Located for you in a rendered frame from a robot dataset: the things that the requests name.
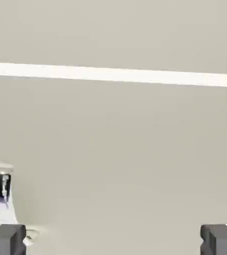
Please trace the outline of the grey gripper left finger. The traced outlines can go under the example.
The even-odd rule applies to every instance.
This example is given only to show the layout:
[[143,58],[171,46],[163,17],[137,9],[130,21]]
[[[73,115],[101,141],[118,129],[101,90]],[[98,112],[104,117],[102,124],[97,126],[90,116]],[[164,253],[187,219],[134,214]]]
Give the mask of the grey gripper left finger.
[[25,225],[0,225],[0,255],[26,255]]

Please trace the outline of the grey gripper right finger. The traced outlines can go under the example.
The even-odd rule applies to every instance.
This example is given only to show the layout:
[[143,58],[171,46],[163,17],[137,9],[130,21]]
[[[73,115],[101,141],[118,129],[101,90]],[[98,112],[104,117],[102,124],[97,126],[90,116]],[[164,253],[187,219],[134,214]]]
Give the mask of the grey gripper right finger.
[[227,224],[201,225],[200,255],[227,255]]

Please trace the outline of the beige cabinet door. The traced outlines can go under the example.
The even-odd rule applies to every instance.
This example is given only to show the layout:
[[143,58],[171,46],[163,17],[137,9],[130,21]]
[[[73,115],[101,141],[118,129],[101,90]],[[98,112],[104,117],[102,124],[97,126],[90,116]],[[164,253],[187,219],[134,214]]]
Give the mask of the beige cabinet door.
[[227,73],[227,0],[0,0],[0,62]]
[[199,255],[227,223],[227,88],[0,77],[28,255]]

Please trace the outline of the beige painted cabinet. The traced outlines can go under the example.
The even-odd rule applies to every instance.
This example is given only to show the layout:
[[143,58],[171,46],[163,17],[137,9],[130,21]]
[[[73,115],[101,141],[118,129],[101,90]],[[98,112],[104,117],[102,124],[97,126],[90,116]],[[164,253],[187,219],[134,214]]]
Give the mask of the beige painted cabinet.
[[[0,62],[0,77],[227,88],[227,73],[8,62]],[[26,226],[29,229],[36,229],[40,236],[39,228]]]

